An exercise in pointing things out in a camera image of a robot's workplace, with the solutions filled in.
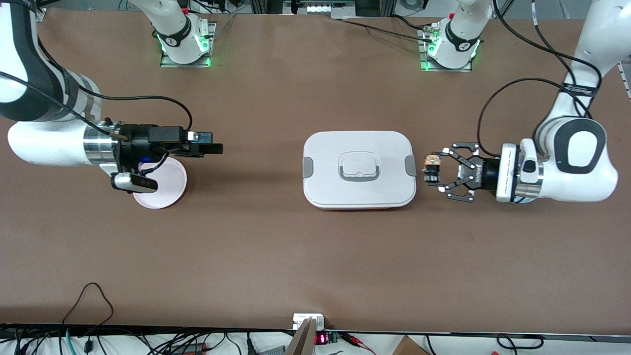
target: brown tabletop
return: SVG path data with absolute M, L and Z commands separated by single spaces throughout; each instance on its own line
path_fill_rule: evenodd
M 398 20 L 364 21 L 413 34 Z M 529 21 L 513 24 L 534 38 Z M 541 23 L 570 53 L 581 26 Z M 294 312 L 317 311 L 340 329 L 631 334 L 631 105 L 616 69 L 593 105 L 620 173 L 604 202 L 509 205 L 482 192 L 469 204 L 419 181 L 406 207 L 327 212 L 302 192 L 311 134 L 399 131 L 420 170 L 425 153 L 475 140 L 482 105 L 504 83 L 560 81 L 563 68 L 497 21 L 473 73 L 423 72 L 413 40 L 320 16 L 237 16 L 205 69 L 159 68 L 141 13 L 51 10 L 39 29 L 103 93 L 185 102 L 193 128 L 213 131 L 225 153 L 182 159 L 186 196 L 148 210 L 96 167 L 31 165 L 0 140 L 2 322 L 59 322 L 96 281 L 111 323 L 128 325 L 287 328 Z M 555 92 L 524 83 L 498 96 L 485 145 L 529 137 Z M 103 116 L 186 123 L 168 102 L 104 102 Z M 92 290 L 70 321 L 106 314 Z

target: metal base plate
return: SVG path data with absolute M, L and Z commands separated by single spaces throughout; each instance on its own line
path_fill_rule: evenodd
M 208 28 L 202 29 L 202 36 L 209 35 L 209 39 L 201 40 L 203 45 L 208 46 L 208 52 L 204 53 L 198 60 L 189 64 L 179 64 L 171 60 L 164 51 L 162 51 L 162 57 L 160 58 L 160 66 L 163 68 L 208 68 L 213 61 L 213 47 L 215 46 L 215 30 L 217 28 L 216 22 L 208 22 Z
M 416 35 L 419 38 L 427 39 L 429 36 L 423 30 L 417 30 Z M 436 62 L 436 60 L 427 55 L 428 48 L 431 46 L 431 43 L 425 43 L 421 40 L 418 41 L 418 52 L 421 57 L 421 69 L 424 71 L 460 71 L 460 72 L 470 72 L 472 71 L 471 60 L 459 69 L 449 69 L 441 66 Z
M 320 313 L 294 313 L 293 314 L 293 329 L 296 330 L 300 327 L 302 322 L 307 318 L 315 318 L 317 320 L 317 330 L 324 330 L 324 316 Z

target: connector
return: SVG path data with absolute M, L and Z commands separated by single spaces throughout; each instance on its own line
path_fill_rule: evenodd
M 358 344 L 358 340 L 356 337 L 350 335 L 349 333 L 339 333 L 339 338 L 343 341 L 351 344 L 352 346 L 360 347 Z
M 85 342 L 85 344 L 83 344 L 84 353 L 89 354 L 92 349 L 94 349 L 94 343 L 92 342 L 92 340 L 88 340 Z
M 256 355 L 256 349 L 254 349 L 254 345 L 252 344 L 252 339 L 250 337 L 246 340 L 247 343 L 247 355 Z

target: electrical wire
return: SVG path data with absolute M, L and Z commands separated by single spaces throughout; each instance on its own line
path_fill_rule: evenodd
M 77 298 L 76 302 L 74 303 L 73 307 L 70 308 L 70 310 L 68 311 L 68 313 L 66 313 L 66 315 L 64 316 L 64 318 L 61 320 L 61 326 L 63 327 L 66 324 L 66 320 L 68 319 L 68 316 L 70 316 L 70 314 L 74 311 L 74 309 L 77 307 L 77 305 L 79 304 L 79 302 L 81 301 L 81 298 L 83 297 L 83 293 L 86 291 L 86 289 L 88 289 L 88 287 L 90 287 L 91 285 L 94 285 L 97 287 L 98 291 L 101 293 L 101 297 L 103 298 L 103 300 L 107 303 L 107 306 L 109 306 L 110 308 L 110 315 L 107 316 L 107 318 L 105 320 L 103 320 L 102 322 L 100 322 L 99 324 L 95 325 L 94 328 L 96 327 L 100 327 L 101 325 L 103 325 L 105 322 L 107 322 L 108 320 L 112 319 L 112 317 L 114 316 L 114 306 L 112 306 L 112 303 L 110 302 L 109 299 L 107 299 L 107 296 L 105 296 L 105 293 L 103 292 L 103 289 L 101 288 L 101 285 L 97 284 L 96 282 L 88 282 L 85 286 L 83 286 L 83 289 L 81 290 L 81 293 L 79 294 L 79 298 Z
M 425 338 L 427 338 L 427 346 L 430 348 L 430 352 L 432 355 L 436 355 L 436 352 L 433 350 L 432 341 L 430 340 L 430 336 L 425 334 Z
M 161 95 L 141 95 L 141 96 L 108 96 L 108 95 L 103 95 L 102 93 L 96 93 L 88 88 L 82 87 L 81 85 L 79 86 L 79 88 L 92 95 L 92 96 L 96 96 L 96 97 L 100 97 L 101 99 L 105 99 L 105 100 L 112 100 L 112 101 L 132 101 L 132 100 L 165 100 L 165 101 L 169 101 L 169 102 L 173 102 L 174 104 L 178 105 L 179 107 L 181 107 L 186 114 L 189 117 L 189 124 L 188 126 L 186 126 L 186 130 L 189 131 L 191 130 L 191 127 L 193 125 L 193 115 L 191 114 L 191 110 L 189 110 L 188 107 L 186 107 L 186 105 L 184 105 L 183 103 L 179 102 L 178 100 L 172 99 L 170 97 L 167 96 L 161 96 Z
M 52 96 L 50 96 L 49 94 L 47 94 L 47 93 L 45 93 L 45 92 L 41 91 L 40 89 L 38 89 L 37 87 L 35 87 L 35 86 L 34 86 L 34 85 L 32 85 L 31 83 L 29 83 L 29 82 L 27 82 L 27 81 L 24 81 L 24 80 L 22 80 L 22 79 L 20 79 L 20 78 L 18 78 L 18 77 L 16 77 L 16 76 L 13 76 L 13 75 L 11 75 L 11 74 L 5 73 L 5 72 L 3 72 L 3 71 L 0 71 L 0 76 L 2 76 L 3 78 L 9 79 L 9 80 L 13 80 L 13 81 L 15 81 L 15 82 L 17 82 L 17 83 L 20 83 L 20 84 L 22 84 L 22 85 L 26 86 L 27 88 L 29 88 L 29 89 L 31 89 L 31 90 L 33 90 L 33 91 L 37 92 L 38 94 L 40 94 L 41 96 L 43 96 L 45 99 L 47 99 L 47 100 L 51 101 L 53 104 L 55 104 L 55 105 L 59 106 L 60 108 L 62 108 L 62 109 L 64 109 L 64 110 L 68 111 L 70 114 L 72 114 L 73 116 L 77 117 L 78 119 L 80 119 L 81 121 L 83 121 L 83 122 L 84 122 L 85 124 L 87 124 L 88 126 L 90 126 L 90 127 L 94 128 L 95 130 L 97 130 L 97 131 L 99 131 L 99 132 L 103 133 L 104 135 L 106 135 L 106 136 L 110 136 L 110 137 L 115 138 L 115 139 L 118 139 L 118 140 L 127 141 L 127 137 L 125 137 L 125 136 L 121 136 L 121 135 L 118 135 L 118 134 L 113 133 L 113 132 L 108 132 L 108 131 L 105 131 L 103 128 L 98 127 L 96 124 L 92 123 L 89 119 L 87 119 L 87 118 L 85 118 L 85 117 L 81 116 L 80 114 L 78 114 L 75 110 L 73 110 L 73 109 L 72 109 L 72 107 L 70 107 L 70 106 L 68 106 L 68 105 L 66 105 L 66 104 L 63 104 L 63 103 L 59 102 L 58 100 L 56 100 L 55 98 L 53 98 L 53 97 L 52 97 Z
M 412 24 L 412 22 L 408 21 L 407 18 L 405 18 L 403 16 L 400 16 L 400 15 L 397 15 L 396 13 L 393 13 L 392 15 L 390 15 L 390 17 L 398 18 L 399 20 L 403 21 L 407 26 L 410 26 L 411 28 L 414 28 L 415 30 L 421 30 L 422 31 L 425 28 L 425 26 L 429 26 L 429 25 L 432 24 L 430 22 L 430 23 L 426 23 L 424 25 L 416 26 L 416 25 Z
M 510 346 L 506 346 L 506 345 L 502 344 L 500 339 L 508 340 L 509 343 L 510 343 Z M 543 337 L 539 337 L 538 339 L 540 340 L 540 343 L 535 345 L 535 346 L 515 346 L 515 343 L 506 334 L 498 334 L 497 337 L 495 338 L 495 341 L 497 342 L 497 345 L 503 347 L 506 350 L 513 350 L 515 352 L 515 355 L 519 355 L 517 353 L 517 350 L 537 350 L 537 349 L 541 348 L 543 346 Z
M 98 342 L 98 346 L 101 348 L 101 351 L 103 352 L 103 355 L 107 355 L 107 351 L 105 351 L 105 348 L 103 347 L 103 343 L 101 343 L 101 336 L 99 336 L 97 334 L 97 342 Z
M 53 67 L 55 67 L 57 70 L 59 70 L 64 77 L 66 76 L 66 69 L 64 67 L 62 67 L 56 60 L 55 58 L 53 58 L 51 56 L 51 54 L 46 50 L 46 47 L 44 47 L 42 41 L 39 39 L 39 37 L 37 38 L 37 43 L 40 47 L 40 49 L 42 50 L 42 53 L 44 53 L 44 56 L 50 61 L 51 65 L 53 65 Z M 81 89 L 82 91 L 95 96 L 95 97 L 100 97 L 101 99 L 105 99 L 105 100 L 112 100 L 112 101 L 132 101 L 132 100 L 165 100 L 165 101 L 169 101 L 169 102 L 173 102 L 174 104 L 178 105 L 179 107 L 181 107 L 184 112 L 186 112 L 188 118 L 189 118 L 189 124 L 186 128 L 187 131 L 191 130 L 191 127 L 193 125 L 193 115 L 191 114 L 191 110 L 189 110 L 188 107 L 186 107 L 186 105 L 184 105 L 183 103 L 181 103 L 178 100 L 175 100 L 171 97 L 167 97 L 167 96 L 161 96 L 161 95 L 141 95 L 141 96 L 108 96 L 108 95 L 103 95 L 102 93 L 96 93 L 93 92 L 92 90 L 85 88 L 81 85 L 79 85 L 79 89 Z M 109 135 L 109 132 L 105 131 L 104 129 L 97 129 L 97 131 Z
M 346 21 L 346 20 L 340 20 L 343 23 L 350 23 L 351 25 L 356 25 L 356 26 L 361 26 L 361 27 L 365 27 L 365 28 L 369 28 L 371 30 L 375 30 L 375 31 L 379 31 L 379 32 L 383 32 L 383 33 L 388 33 L 389 35 L 393 35 L 393 36 L 399 36 L 399 37 L 403 37 L 403 38 L 407 38 L 407 39 L 413 39 L 413 40 L 420 40 L 422 42 L 426 42 L 426 43 L 431 43 L 432 40 L 430 39 L 424 39 L 424 38 L 420 38 L 417 36 L 410 36 L 410 35 L 405 35 L 403 33 L 397 33 L 397 32 L 393 32 L 393 31 L 388 31 L 388 30 L 384 30 L 383 28 L 379 28 L 379 27 L 374 27 L 374 26 L 370 26 L 370 25 L 364 25 L 363 23 L 359 23 L 359 22 L 352 22 L 352 21 Z
M 72 355 L 77 355 L 77 352 L 74 350 L 73 343 L 70 341 L 70 329 L 66 328 L 66 343 L 68 343 L 68 347 L 70 348 L 70 353 Z
M 41 2 L 39 2 L 37 4 L 37 7 L 41 8 L 41 7 L 46 6 L 46 5 L 58 3 L 59 1 L 61 1 L 61 0 L 45 0 L 45 1 L 41 1 Z
M 527 39 L 526 37 L 521 35 L 519 32 L 515 31 L 508 23 L 506 23 L 506 21 L 504 20 L 504 17 L 502 16 L 502 14 L 500 14 L 499 6 L 497 5 L 497 0 L 492 0 L 492 1 L 493 1 L 493 8 L 495 8 L 495 14 L 497 15 L 497 18 L 500 20 L 500 22 L 503 24 L 503 26 L 510 33 L 515 35 L 517 38 L 523 40 L 524 42 L 528 43 L 529 45 L 531 45 L 531 46 L 533 46 L 535 48 L 541 49 L 542 51 L 548 52 L 550 54 L 555 54 L 555 55 L 558 55 L 558 56 L 563 57 L 565 59 L 573 60 L 573 61 L 581 63 L 581 64 L 585 64 L 586 66 L 592 68 L 596 72 L 596 74 L 598 76 L 598 84 L 596 85 L 596 88 L 597 89 L 600 88 L 600 86 L 601 86 L 601 84 L 603 82 L 603 76 L 602 76 L 600 70 L 595 65 L 593 65 L 592 63 L 590 63 L 588 61 L 584 61 L 582 59 L 576 58 L 574 56 L 570 56 L 570 55 L 565 54 L 565 53 L 561 53 L 561 52 L 558 52 L 558 51 L 550 50 L 547 47 L 544 47 L 544 46 L 542 46 L 542 45 L 540 45 L 540 44 L 538 44 L 536 42 L 533 42 L 530 39 Z
M 589 119 L 593 119 L 591 112 L 589 112 L 589 109 L 587 108 L 587 106 L 585 106 L 585 104 L 583 104 L 583 102 L 581 100 L 579 100 L 579 98 L 570 90 L 568 90 L 567 88 L 565 88 L 563 85 L 560 85 L 558 83 L 555 83 L 554 81 L 548 80 L 548 79 L 544 79 L 544 78 L 521 78 L 521 79 L 516 79 L 511 81 L 510 83 L 502 86 L 501 88 L 499 88 L 496 92 L 493 93 L 493 95 L 491 95 L 491 97 L 488 98 L 488 100 L 485 102 L 484 106 L 482 107 L 482 111 L 480 112 L 480 117 L 478 118 L 478 131 L 477 131 L 477 138 L 478 138 L 478 143 L 480 144 L 480 149 L 485 152 L 487 155 L 491 156 L 491 157 L 496 157 L 499 158 L 500 155 L 499 154 L 495 154 L 495 153 L 491 153 L 488 150 L 486 150 L 484 148 L 484 146 L 482 145 L 482 141 L 480 140 L 480 131 L 481 131 L 481 127 L 482 127 L 482 117 L 484 116 L 484 112 L 487 110 L 487 107 L 489 106 L 489 104 L 491 103 L 491 101 L 500 93 L 502 92 L 504 89 L 506 89 L 507 87 L 514 85 L 516 83 L 520 83 L 522 81 L 540 81 L 542 83 L 546 83 L 549 85 L 552 85 L 554 87 L 556 87 L 557 89 L 565 92 L 566 94 L 570 95 L 577 103 L 578 105 L 585 110 L 585 113 L 587 115 L 587 117 Z
M 371 348 L 367 347 L 366 345 L 360 345 L 359 347 L 361 347 L 362 349 L 366 349 L 366 350 L 370 351 L 372 353 L 372 355 L 377 355 L 376 352 L 374 352 Z
M 543 36 L 543 33 L 541 33 L 541 29 L 539 28 L 539 22 L 537 21 L 537 11 L 536 11 L 535 0 L 531 0 L 531 7 L 532 7 L 532 14 L 533 14 L 534 30 L 537 32 L 537 36 L 539 36 L 543 44 L 545 44 L 549 50 L 554 52 L 554 56 L 557 58 L 559 62 L 561 62 L 561 65 L 565 68 L 567 73 L 570 75 L 572 79 L 572 84 L 576 85 L 576 76 L 574 75 L 574 71 L 572 70 L 572 68 L 570 68 L 570 66 L 563 60 L 563 58 L 558 55 L 558 51 L 556 51 L 552 47 L 552 45 L 548 42 L 548 40 L 546 40 L 546 37 Z M 574 109 L 576 110 L 576 112 L 580 113 L 579 108 L 576 105 L 576 101 L 574 101 Z
M 243 355 L 241 353 L 241 347 L 239 345 L 237 345 L 237 343 L 235 343 L 234 341 L 232 341 L 232 339 L 228 336 L 228 333 L 224 333 L 226 335 L 226 339 L 228 339 L 229 342 L 235 344 L 235 346 L 237 347 L 237 350 L 239 350 L 239 355 Z
M 230 11 L 228 11 L 228 10 L 226 10 L 226 9 L 216 8 L 216 7 L 214 7 L 214 6 L 208 6 L 208 5 L 202 4 L 202 3 L 201 3 L 201 1 L 199 1 L 199 0 L 191 0 L 191 1 L 193 1 L 194 3 L 198 3 L 201 7 L 203 7 L 203 8 L 204 8 L 204 9 L 206 9 L 206 10 L 208 10 L 208 12 L 210 12 L 210 13 L 213 13 L 212 11 L 210 11 L 211 9 L 214 9 L 214 10 L 219 10 L 219 11 L 221 11 L 221 12 L 231 13 Z

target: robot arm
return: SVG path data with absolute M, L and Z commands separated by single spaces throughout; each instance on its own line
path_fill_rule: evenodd
M 574 57 L 593 64 L 600 73 L 573 61 L 576 83 L 567 75 L 564 87 L 589 107 L 597 94 L 600 75 L 630 54 L 631 0 L 596 0 L 587 14 Z M 466 195 L 453 195 L 445 188 L 449 185 L 439 183 L 440 156 L 453 158 L 455 146 L 430 155 L 437 159 L 426 160 L 425 180 L 447 193 L 448 198 L 467 202 L 473 201 L 477 189 L 495 191 L 499 202 L 525 203 L 536 198 L 604 200 L 616 188 L 618 172 L 609 160 L 603 126 L 584 115 L 574 98 L 561 91 L 536 128 L 534 140 L 523 139 L 519 146 L 505 143 L 499 159 L 480 158 L 479 164 L 460 162 L 459 181 L 473 177 L 471 182 L 462 183 L 469 188 Z M 479 145 L 472 144 L 477 157 Z
M 0 51 L 0 115 L 17 121 L 9 129 L 9 145 L 27 162 L 97 165 L 114 188 L 151 193 L 157 184 L 144 176 L 140 163 L 159 162 L 169 153 L 202 157 L 223 151 L 210 132 L 101 121 L 97 86 L 39 47 L 35 0 L 0 0 Z
M 432 27 L 433 45 L 427 54 L 445 68 L 458 69 L 474 56 L 480 44 L 480 34 L 493 13 L 491 0 L 458 0 L 453 16 L 442 19 Z
M 151 21 L 162 50 L 178 64 L 189 64 L 209 51 L 208 20 L 185 15 L 176 0 L 129 0 Z

